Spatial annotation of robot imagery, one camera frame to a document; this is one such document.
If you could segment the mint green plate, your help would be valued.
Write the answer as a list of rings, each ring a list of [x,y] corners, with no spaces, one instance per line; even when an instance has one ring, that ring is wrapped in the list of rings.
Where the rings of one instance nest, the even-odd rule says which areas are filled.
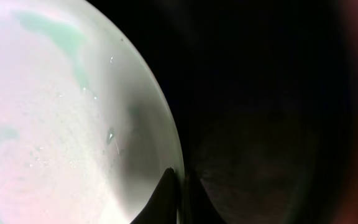
[[[79,0],[0,0],[0,223],[130,223],[185,177],[146,62]]]

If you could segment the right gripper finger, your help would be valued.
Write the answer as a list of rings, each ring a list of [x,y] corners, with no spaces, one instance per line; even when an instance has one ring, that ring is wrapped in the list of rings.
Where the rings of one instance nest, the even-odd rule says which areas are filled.
[[[131,224],[176,224],[179,205],[179,183],[175,171],[163,173],[149,201]]]

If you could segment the round black tray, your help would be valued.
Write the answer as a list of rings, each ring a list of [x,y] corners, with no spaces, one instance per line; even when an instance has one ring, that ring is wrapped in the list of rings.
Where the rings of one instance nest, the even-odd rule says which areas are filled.
[[[332,223],[351,147],[336,1],[95,1],[154,72],[195,222]]]

